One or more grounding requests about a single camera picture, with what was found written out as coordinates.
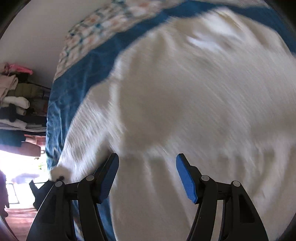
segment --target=folded clothes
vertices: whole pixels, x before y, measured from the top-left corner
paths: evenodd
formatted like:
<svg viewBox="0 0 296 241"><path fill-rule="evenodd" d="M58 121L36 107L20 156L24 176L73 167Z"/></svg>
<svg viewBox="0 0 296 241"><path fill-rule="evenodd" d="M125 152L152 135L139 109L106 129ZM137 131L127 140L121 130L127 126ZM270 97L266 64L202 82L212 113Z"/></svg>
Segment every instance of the folded clothes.
<svg viewBox="0 0 296 241"><path fill-rule="evenodd" d="M9 104L8 107L0 107L0 119L9 119L10 122L15 122L17 118L16 106Z"/></svg>
<svg viewBox="0 0 296 241"><path fill-rule="evenodd" d="M17 65L17 64L10 64L9 65L9 72L10 73L13 73L13 72L28 73L29 75L33 74L32 70L30 70L30 69L28 69L26 67Z"/></svg>
<svg viewBox="0 0 296 241"><path fill-rule="evenodd" d="M19 79L19 83L26 83L28 82L29 74L28 73L13 73Z"/></svg>
<svg viewBox="0 0 296 241"><path fill-rule="evenodd" d="M0 63L0 74L8 74L9 64L8 63Z"/></svg>
<svg viewBox="0 0 296 241"><path fill-rule="evenodd" d="M9 103L2 103L1 107L8 107L10 104ZM26 110L22 107L16 106L16 111L18 115L26 115Z"/></svg>
<svg viewBox="0 0 296 241"><path fill-rule="evenodd" d="M0 129L2 130L8 130L8 129L5 129L5 128L11 128L12 126L10 125L7 125L7 124L4 124L4 123L0 123Z"/></svg>
<svg viewBox="0 0 296 241"><path fill-rule="evenodd" d="M15 90L18 78L15 75L0 75L0 101L6 96L9 90Z"/></svg>
<svg viewBox="0 0 296 241"><path fill-rule="evenodd" d="M12 127L17 127L17 128L20 128L20 129L25 129L26 126L27 126L27 123L25 123L25 122L23 122L21 120L18 120L18 119L16 119L15 122L11 122L8 119L2 119L2 120L0 120L0 123L7 124L7 125L10 125Z"/></svg>
<svg viewBox="0 0 296 241"><path fill-rule="evenodd" d="M25 116L17 116L17 118L28 124L35 124L35 125L42 125L42 126L46 126L46 122L47 122L46 116L25 115Z"/></svg>
<svg viewBox="0 0 296 241"><path fill-rule="evenodd" d="M42 131L39 130L39 132L35 130L33 133L32 132L33 131L27 130L27 129L22 131L23 134L27 134L27 135L34 135L34 136L41 136L41 137L46 136L46 130L42 130Z"/></svg>
<svg viewBox="0 0 296 241"><path fill-rule="evenodd" d="M27 128L30 128L30 129L44 129L44 127L41 124L40 125L27 124Z"/></svg>
<svg viewBox="0 0 296 241"><path fill-rule="evenodd" d="M15 90L8 91L7 96L35 98L42 96L42 89L34 84L19 83Z"/></svg>
<svg viewBox="0 0 296 241"><path fill-rule="evenodd" d="M3 102L14 104L24 109L28 109L30 107L30 102L24 97L6 96L3 99Z"/></svg>

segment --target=white towel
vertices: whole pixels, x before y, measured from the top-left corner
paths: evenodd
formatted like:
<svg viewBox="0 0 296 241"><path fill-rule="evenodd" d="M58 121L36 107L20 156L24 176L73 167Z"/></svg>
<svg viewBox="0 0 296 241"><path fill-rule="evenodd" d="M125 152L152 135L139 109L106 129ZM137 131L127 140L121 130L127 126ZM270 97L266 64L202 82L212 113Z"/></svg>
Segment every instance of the white towel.
<svg viewBox="0 0 296 241"><path fill-rule="evenodd" d="M25 123L21 120L18 120L18 119L16 119L15 122L10 122L8 119L1 119L0 123L7 124L7 125L10 125L13 127L17 127L20 129L26 129L26 126L27 126L27 123Z"/></svg>
<svg viewBox="0 0 296 241"><path fill-rule="evenodd" d="M16 110L17 110L17 114L19 114L19 115L26 115L26 112L27 111L24 108L17 106L16 107Z"/></svg>
<svg viewBox="0 0 296 241"><path fill-rule="evenodd" d="M9 90L15 90L18 78L15 75L0 75L0 101L7 95Z"/></svg>
<svg viewBox="0 0 296 241"><path fill-rule="evenodd" d="M3 99L3 103L14 104L24 109L28 109L30 107L30 102L24 97L6 96Z"/></svg>

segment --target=blue bedspread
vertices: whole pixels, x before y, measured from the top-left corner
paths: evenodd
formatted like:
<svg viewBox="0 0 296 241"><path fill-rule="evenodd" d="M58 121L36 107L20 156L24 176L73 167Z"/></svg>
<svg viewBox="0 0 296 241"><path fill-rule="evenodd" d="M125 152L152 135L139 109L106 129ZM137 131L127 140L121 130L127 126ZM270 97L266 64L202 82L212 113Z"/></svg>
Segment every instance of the blue bedspread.
<svg viewBox="0 0 296 241"><path fill-rule="evenodd" d="M165 9L157 16L144 20L131 29L117 33L102 45L91 50L82 60L70 67L53 84L48 106L46 153L48 168L54 167L61 155L71 121L91 86L109 75L118 54L148 30L163 23L170 16L187 18L209 11L223 4L186 1L174 8ZM256 20L276 30L291 52L296 52L296 42L279 15L265 7L238 8L232 11ZM104 227L110 240L115 240L108 201L99 207Z"/></svg>

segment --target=round rivet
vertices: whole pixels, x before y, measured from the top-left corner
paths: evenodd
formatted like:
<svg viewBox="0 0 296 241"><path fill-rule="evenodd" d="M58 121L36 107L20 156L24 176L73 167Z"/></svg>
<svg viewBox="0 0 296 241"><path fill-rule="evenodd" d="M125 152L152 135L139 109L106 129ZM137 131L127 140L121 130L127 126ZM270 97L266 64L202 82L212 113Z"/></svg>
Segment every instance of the round rivet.
<svg viewBox="0 0 296 241"><path fill-rule="evenodd" d="M210 178L207 175L203 175L202 176L202 180L207 182Z"/></svg>
<svg viewBox="0 0 296 241"><path fill-rule="evenodd" d="M94 179L94 176L93 175L89 175L86 177L86 180L87 181L92 181Z"/></svg>
<svg viewBox="0 0 296 241"><path fill-rule="evenodd" d="M240 186L240 182L239 181L234 181L233 182L233 185L236 186L236 187L239 187Z"/></svg>
<svg viewBox="0 0 296 241"><path fill-rule="evenodd" d="M61 185L63 185L63 182L61 182L61 181L58 181L58 182L56 182L56 184L55 184L56 187L60 187Z"/></svg>

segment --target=pink clothing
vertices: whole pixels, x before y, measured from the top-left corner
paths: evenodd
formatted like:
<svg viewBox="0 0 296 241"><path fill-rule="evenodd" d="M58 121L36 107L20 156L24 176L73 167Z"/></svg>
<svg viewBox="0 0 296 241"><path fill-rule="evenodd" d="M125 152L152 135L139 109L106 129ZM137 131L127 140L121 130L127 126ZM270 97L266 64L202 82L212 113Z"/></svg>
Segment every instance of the pink clothing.
<svg viewBox="0 0 296 241"><path fill-rule="evenodd" d="M17 65L17 64L10 64L9 65L9 72L10 73L13 73L13 72L28 73L30 75L33 74L33 71L32 70L30 70L30 69L28 69L26 67Z"/></svg>
<svg viewBox="0 0 296 241"><path fill-rule="evenodd" d="M17 83L18 78L15 75L0 75L0 101L3 100L9 90L15 90Z"/></svg>

